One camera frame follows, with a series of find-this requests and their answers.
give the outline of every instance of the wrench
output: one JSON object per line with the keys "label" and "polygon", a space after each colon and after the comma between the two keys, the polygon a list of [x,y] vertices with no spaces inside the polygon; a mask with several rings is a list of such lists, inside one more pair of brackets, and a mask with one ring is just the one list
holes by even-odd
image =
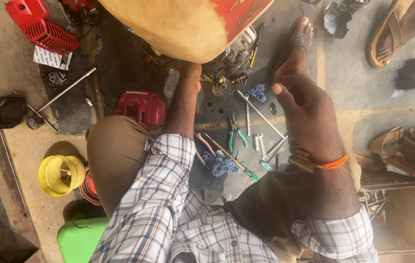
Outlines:
{"label": "wrench", "polygon": [[[249,94],[246,93],[245,95],[246,99],[249,99]],[[246,135],[246,138],[251,139],[251,131],[249,129],[249,106],[248,103],[246,103],[246,129],[248,131],[248,135]]]}
{"label": "wrench", "polygon": [[259,145],[261,145],[261,152],[263,153],[263,160],[267,160],[266,150],[264,150],[263,133],[260,132],[258,135]]}

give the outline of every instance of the rolled-up sleeve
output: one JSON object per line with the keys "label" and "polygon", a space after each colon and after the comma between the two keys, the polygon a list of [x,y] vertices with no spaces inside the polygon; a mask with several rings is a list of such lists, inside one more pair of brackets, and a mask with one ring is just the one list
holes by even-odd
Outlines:
{"label": "rolled-up sleeve", "polygon": [[180,134],[148,140],[146,163],[113,213],[90,262],[165,262],[188,194],[195,146]]}
{"label": "rolled-up sleeve", "polygon": [[290,231],[315,252],[316,262],[378,262],[373,228],[364,206],[347,218],[297,220]]}

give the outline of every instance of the yellow plastic container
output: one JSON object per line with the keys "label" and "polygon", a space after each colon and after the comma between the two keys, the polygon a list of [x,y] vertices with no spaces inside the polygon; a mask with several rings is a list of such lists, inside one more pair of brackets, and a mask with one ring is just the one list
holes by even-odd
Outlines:
{"label": "yellow plastic container", "polygon": [[274,0],[99,0],[156,53],[206,63],[243,33]]}
{"label": "yellow plastic container", "polygon": [[70,193],[84,182],[84,178],[84,165],[74,156],[49,156],[39,166],[40,187],[51,197]]}

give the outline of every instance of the concrete floor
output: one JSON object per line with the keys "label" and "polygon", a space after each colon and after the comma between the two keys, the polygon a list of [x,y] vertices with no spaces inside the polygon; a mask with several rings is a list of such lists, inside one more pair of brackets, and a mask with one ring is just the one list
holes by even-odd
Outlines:
{"label": "concrete floor", "polygon": [[[275,116],[269,110],[271,103],[278,103],[270,91],[268,80],[270,71],[276,64],[275,54],[281,49],[281,40],[285,38],[288,28],[302,12],[310,15],[316,21],[313,45],[308,55],[309,75],[333,98],[339,129],[344,138],[353,145],[355,153],[368,155],[368,144],[377,136],[396,126],[415,127],[415,89],[406,92],[403,97],[391,98],[396,69],[402,67],[407,59],[415,58],[415,38],[393,57],[388,66],[379,70],[373,69],[366,61],[365,46],[391,1],[372,1],[356,12],[354,19],[348,23],[349,32],[341,40],[331,38],[317,24],[317,13],[320,14],[330,1],[323,2],[311,7],[298,0],[276,0],[255,22],[255,26],[261,22],[267,23],[267,29],[263,38],[264,44],[258,50],[246,88],[252,88],[256,83],[266,84],[267,101],[259,103],[253,98],[253,103],[270,122],[285,133],[283,110],[278,108]],[[101,13],[103,22],[99,30],[102,36],[96,39],[95,32],[92,32],[81,40],[80,49],[73,55],[69,79],[76,79],[93,65],[99,72],[88,77],[44,111],[44,115],[55,124],[59,133],[53,133],[46,126],[33,131],[25,123],[14,129],[3,130],[22,195],[39,240],[43,262],[63,261],[57,246],[56,233],[69,219],[70,214],[86,209],[79,194],[53,198],[47,196],[39,187],[37,168],[47,150],[56,142],[67,141],[76,146],[86,158],[85,130],[99,119],[113,114],[116,101],[124,90],[155,91],[169,106],[178,79],[174,70],[167,71],[147,63],[139,47],[140,39],[124,31],[119,22],[105,10],[101,10]],[[0,1],[0,96],[15,90],[26,94],[29,103],[38,107],[59,92],[59,88],[55,90],[44,85],[43,76],[47,69],[32,62],[32,54],[33,46],[6,13],[3,1]],[[227,93],[217,98],[212,95],[209,85],[203,83],[198,97],[195,130],[206,132],[224,146],[229,131],[228,114],[235,113],[238,126],[244,134],[246,132],[245,105],[235,95],[236,88],[229,86]],[[93,108],[84,102],[84,94],[93,100]],[[255,112],[250,112],[252,134],[265,134],[266,148],[271,147],[279,140],[279,136]],[[235,153],[240,149],[239,159],[245,161],[248,168],[261,177],[266,173],[259,165],[261,153],[251,149],[252,140],[249,144],[250,147],[245,149],[238,138]],[[289,155],[286,144],[280,150],[281,167],[286,165]],[[189,183],[191,189],[213,189],[232,200],[252,181],[245,174],[214,177],[195,160]],[[6,198],[6,187],[0,177],[0,201]],[[11,213],[6,206],[0,207],[1,223],[14,228]]]}

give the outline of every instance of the red pull starter housing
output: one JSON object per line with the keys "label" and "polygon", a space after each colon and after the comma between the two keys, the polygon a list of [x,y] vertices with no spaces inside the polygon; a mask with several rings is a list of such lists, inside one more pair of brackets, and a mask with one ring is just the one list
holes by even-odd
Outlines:
{"label": "red pull starter housing", "polygon": [[146,129],[158,128],[165,122],[165,104],[154,92],[127,90],[118,101],[115,115],[127,116]]}

